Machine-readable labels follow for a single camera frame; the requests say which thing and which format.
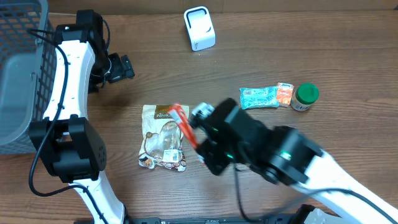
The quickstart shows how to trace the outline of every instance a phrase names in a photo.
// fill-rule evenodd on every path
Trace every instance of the blue wrapper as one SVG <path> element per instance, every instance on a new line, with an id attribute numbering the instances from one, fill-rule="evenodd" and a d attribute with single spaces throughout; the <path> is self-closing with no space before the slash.
<path id="1" fill-rule="evenodd" d="M 278 107 L 277 86 L 265 88 L 240 88 L 242 109 Z"/>

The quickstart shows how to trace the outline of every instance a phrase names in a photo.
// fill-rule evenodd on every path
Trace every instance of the gray basket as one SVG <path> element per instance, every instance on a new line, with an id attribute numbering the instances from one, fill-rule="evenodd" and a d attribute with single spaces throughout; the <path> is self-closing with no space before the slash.
<path id="1" fill-rule="evenodd" d="M 57 61 L 26 29 L 53 31 L 48 14 L 46 0 L 0 1 L 0 154 L 35 152 L 28 127 L 47 108 Z"/>

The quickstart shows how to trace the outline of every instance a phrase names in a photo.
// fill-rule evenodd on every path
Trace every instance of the food package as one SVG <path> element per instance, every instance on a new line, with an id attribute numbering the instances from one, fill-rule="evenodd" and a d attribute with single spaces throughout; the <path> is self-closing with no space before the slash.
<path id="1" fill-rule="evenodd" d="M 185 171 L 186 162 L 182 151 L 183 133 L 167 113 L 171 105 L 144 105 L 142 109 L 142 135 L 144 140 L 139 151 L 140 166 L 155 168 L 156 165 L 179 172 Z M 189 106 L 181 106 L 189 114 Z"/>
<path id="2" fill-rule="evenodd" d="M 278 83 L 276 98 L 280 106 L 289 107 L 293 95 L 293 85 L 288 83 Z"/>
<path id="3" fill-rule="evenodd" d="M 270 86 L 265 88 L 240 88 L 242 109 L 278 107 L 276 99 L 278 87 Z"/>

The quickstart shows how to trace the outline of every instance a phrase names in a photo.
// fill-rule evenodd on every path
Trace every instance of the wire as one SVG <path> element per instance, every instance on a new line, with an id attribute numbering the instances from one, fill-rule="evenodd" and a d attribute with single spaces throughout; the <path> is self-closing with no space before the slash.
<path id="1" fill-rule="evenodd" d="M 29 188 L 33 192 L 33 194 L 36 194 L 37 196 L 40 196 L 40 197 L 53 196 L 53 195 L 59 194 L 61 192 L 69 190 L 69 189 L 75 189 L 75 188 L 82 189 L 83 193 L 86 193 L 87 196 L 90 198 L 91 202 L 93 203 L 94 209 L 96 210 L 96 212 L 99 215 L 99 219 L 104 221 L 105 224 L 108 224 L 108 222 L 105 220 L 105 218 L 103 216 L 103 213 L 100 212 L 100 209 L 98 208 L 97 204 L 95 203 L 95 200 L 94 200 L 92 194 L 90 193 L 90 191 L 88 190 L 88 188 L 86 188 L 86 187 L 84 187 L 82 185 L 69 185 L 67 187 L 64 187 L 64 188 L 61 188 L 61 189 L 58 189 L 58 190 L 54 190 L 53 192 L 42 193 L 42 192 L 37 191 L 35 189 L 34 185 L 33 185 L 33 176 L 34 176 L 34 172 L 35 172 L 37 161 L 39 160 L 40 154 L 43 151 L 44 144 L 45 144 L 46 140 L 49 138 L 50 134 L 52 134 L 52 132 L 54 130 L 55 123 L 57 122 L 57 120 L 58 120 L 58 118 L 60 116 L 61 110 L 63 108 L 63 106 L 62 106 L 63 105 L 63 99 L 65 97 L 65 92 L 66 92 L 67 83 L 68 83 L 68 66 L 69 66 L 69 62 L 68 62 L 67 56 L 65 55 L 65 52 L 55 42 L 53 42 L 53 41 L 51 41 L 51 40 L 49 40 L 49 39 L 47 39 L 45 37 L 42 37 L 41 35 L 36 33 L 36 32 L 41 32 L 41 33 L 44 33 L 44 34 L 51 34 L 51 32 L 46 31 L 46 30 L 37 30 L 37 29 L 28 29 L 27 32 L 30 35 L 33 35 L 33 36 L 35 36 L 35 37 L 37 37 L 37 38 L 39 38 L 39 39 L 41 39 L 43 41 L 48 42 L 49 44 L 54 46 L 56 49 L 58 49 L 59 52 L 62 54 L 63 61 L 65 62 L 65 77 L 63 79 L 62 91 L 61 91 L 60 101 L 58 103 L 57 112 L 55 113 L 54 119 L 51 122 L 50 127 L 48 128 L 47 132 L 45 133 L 45 136 L 44 136 L 42 142 L 40 143 L 40 146 L 39 146 L 39 148 L 37 150 L 36 156 L 35 156 L 35 158 L 33 160 L 33 163 L 32 163 L 32 165 L 30 167 Z"/>
<path id="2" fill-rule="evenodd" d="M 314 196 L 316 194 L 322 193 L 322 192 L 341 192 L 343 194 L 349 194 L 352 195 L 360 200 L 362 200 L 363 202 L 367 203 L 368 205 L 370 205 L 373 209 L 375 209 L 377 212 L 379 212 L 382 216 L 384 216 L 386 219 L 388 219 L 391 223 L 393 224 L 398 224 L 398 222 L 396 222 L 391 216 L 389 216 L 385 211 L 383 211 L 381 208 L 379 208 L 377 205 L 375 205 L 372 201 L 370 201 L 369 199 L 367 199 L 366 197 L 352 191 L 352 190 L 348 190 L 348 189 L 339 189 L 339 188 L 327 188 L 327 189 L 318 189 L 318 190 L 313 190 L 309 193 L 307 193 L 306 195 L 303 195 L 299 198 L 296 198 L 294 200 L 292 200 L 291 202 L 289 202 L 287 205 L 277 208 L 265 215 L 263 215 L 262 217 L 259 218 L 249 218 L 244 210 L 243 210 L 243 206 L 242 206 L 242 200 L 241 200 L 241 194 L 240 194 L 240 188 L 239 188 L 239 178 L 238 178 L 238 172 L 236 170 L 236 163 L 233 163 L 234 165 L 234 176 L 235 176 L 235 187 L 236 187 L 236 198 L 238 200 L 238 206 L 239 206 L 239 211 L 241 212 L 242 217 L 250 223 L 257 223 L 257 222 L 261 222 L 262 220 L 267 220 L 270 217 L 274 217 L 276 215 L 278 215 L 279 213 L 289 209 L 290 207 L 302 203 L 305 200 L 307 200 L 308 198 L 310 198 L 311 196 Z"/>
<path id="3" fill-rule="evenodd" d="M 102 18 L 102 21 L 104 21 L 105 25 L 106 25 L 106 29 L 108 30 L 108 39 L 106 40 L 106 45 L 105 45 L 105 50 L 108 50 L 108 47 L 111 43 L 111 31 L 109 29 L 109 25 L 106 22 L 106 20 L 104 18 Z"/>

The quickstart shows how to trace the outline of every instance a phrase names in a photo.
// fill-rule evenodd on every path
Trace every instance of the wooden table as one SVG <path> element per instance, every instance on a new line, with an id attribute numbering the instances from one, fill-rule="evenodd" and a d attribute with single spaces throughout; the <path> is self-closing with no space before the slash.
<path id="1" fill-rule="evenodd" d="M 108 150 L 106 174 L 134 217 L 238 216 L 233 173 L 216 177 L 188 146 L 187 170 L 138 165 L 144 104 L 202 101 L 217 105 L 239 88 L 312 82 L 320 99 L 308 112 L 292 108 L 248 113 L 268 127 L 298 128 L 323 146 L 355 179 L 398 207 L 398 12 L 273 12 L 213 14 L 217 43 L 192 52 L 181 14 L 105 16 L 111 52 L 128 54 L 133 80 L 106 85 L 88 97 L 90 123 Z M 50 17 L 54 25 L 74 17 Z M 33 154 L 0 156 L 0 223 L 72 223 L 89 218 L 74 192 L 49 198 L 27 184 Z M 297 195 L 257 174 L 240 174 L 250 214 Z M 40 163 L 35 186 L 58 189 Z M 322 209 L 314 200 L 309 201 Z"/>

